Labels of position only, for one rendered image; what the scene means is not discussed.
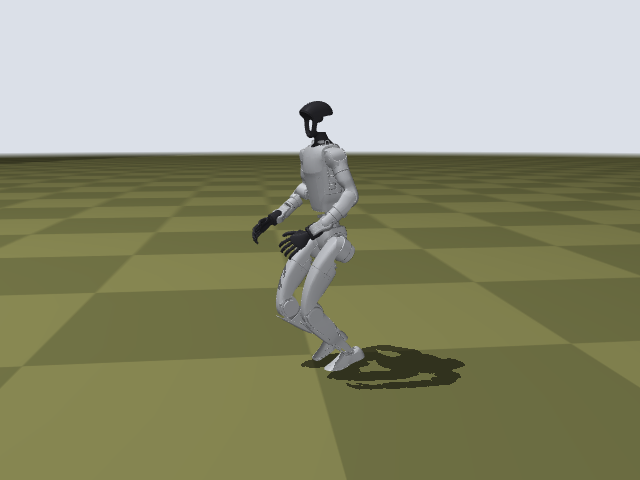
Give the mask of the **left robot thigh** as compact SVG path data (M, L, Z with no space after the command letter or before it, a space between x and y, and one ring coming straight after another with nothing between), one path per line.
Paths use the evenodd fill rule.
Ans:
M300 315L308 324L307 314L321 305L317 302L332 282L336 271L334 260L347 263L354 255L355 247L341 235L331 237L320 250L307 274L301 297Z

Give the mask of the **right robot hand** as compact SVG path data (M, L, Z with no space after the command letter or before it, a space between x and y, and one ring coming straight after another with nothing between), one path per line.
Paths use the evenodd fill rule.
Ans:
M252 237L256 244L258 244L258 237L261 233L265 232L271 225L277 225L277 217L282 214L280 210L276 210L273 213L269 214L268 217L262 218L259 220L258 224L254 226Z

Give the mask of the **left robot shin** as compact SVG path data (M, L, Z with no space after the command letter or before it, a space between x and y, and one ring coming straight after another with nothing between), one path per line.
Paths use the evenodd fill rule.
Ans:
M341 330L336 327L321 308L314 307L314 309L307 314L306 319L310 325L300 322L322 341L333 346L347 356L354 353L354 350L340 335ZM349 352L349 354L346 351Z

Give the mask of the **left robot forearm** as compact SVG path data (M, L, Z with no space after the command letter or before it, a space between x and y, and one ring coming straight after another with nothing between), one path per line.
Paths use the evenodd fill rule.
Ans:
M323 231L330 231L333 228L333 224L337 224L339 220L345 218L347 213L353 206L356 200L356 195L352 191L345 191L340 197L339 201L333 205L333 208L319 219L318 222L312 224L309 227L313 236Z

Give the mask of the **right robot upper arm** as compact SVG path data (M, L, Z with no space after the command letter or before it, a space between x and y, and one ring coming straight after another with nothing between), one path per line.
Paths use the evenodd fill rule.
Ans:
M305 149L305 148L304 148ZM301 198L308 200L309 196L308 196L308 191L307 191L307 186L306 186L306 181L305 181L305 176L304 176L304 172L303 172L303 152L304 149L300 150L299 153L299 157L300 157L300 162L301 162L301 178L302 178L302 183L299 184L299 186L296 189L296 194L298 194Z

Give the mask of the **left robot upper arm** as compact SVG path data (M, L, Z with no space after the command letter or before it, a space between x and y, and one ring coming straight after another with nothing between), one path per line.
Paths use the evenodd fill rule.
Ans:
M331 147L324 150L324 154L327 166L333 170L336 180L343 187L344 192L352 191L356 195L354 206L358 202L359 195L348 166L346 152L341 148Z

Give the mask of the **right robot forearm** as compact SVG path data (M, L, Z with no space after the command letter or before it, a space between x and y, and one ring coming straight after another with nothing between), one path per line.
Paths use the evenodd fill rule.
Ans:
M298 194L296 194L296 189L292 193L292 195L289 197L289 199L285 203L283 203L278 209L276 209L276 210L280 210L282 212L282 214L279 217L277 217L277 219L276 219L278 224L282 223L284 221L284 219L289 217L290 214L292 214L297 207L300 207L303 204L300 196ZM274 211L276 211L276 210L274 210Z

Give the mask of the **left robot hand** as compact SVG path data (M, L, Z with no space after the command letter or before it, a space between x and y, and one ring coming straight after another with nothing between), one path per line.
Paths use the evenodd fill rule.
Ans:
M316 223L316 222L314 222L314 223ZM314 224L314 223L312 223L312 224ZM311 225L312 225L312 224L311 224ZM297 249L295 249L295 250L290 254L290 256L289 256L289 258L288 258L289 260L291 260L291 258L292 258L292 257L293 257L293 256L294 256L294 255L295 255L295 254L300 250L300 249L303 249L303 248L307 245L307 243L308 243L308 241L309 241L310 239L311 239L311 240L314 240L314 239L318 238L319 236L321 236L321 235L323 234L323 231L322 231L322 232L320 232L320 233L316 234L315 236L313 236L313 235L312 235L312 233L311 233L311 232L310 232L310 230L309 230L309 227L310 227L311 225L307 226L307 227L305 228L305 231L303 231L303 230L298 230L298 231L289 231L289 232L285 232L285 233L282 235L283 237L286 237L286 236L288 236L288 235L291 235L291 236L290 236L289 238L287 238L287 239L283 240L283 241L279 244L279 247L280 247L280 248L281 248L281 246L282 246L282 245L284 245L285 243L289 242L290 240L291 240L291 242L289 242L288 244L286 244L286 245L281 249L281 253L283 253L283 251L284 251L286 248L288 248L289 246L291 246L291 245L293 244L293 246L291 246L291 247L290 247L290 248L285 252L285 254L284 254L284 256L285 256L285 257L287 256L287 254L288 254L289 252L291 252L295 247L297 247Z

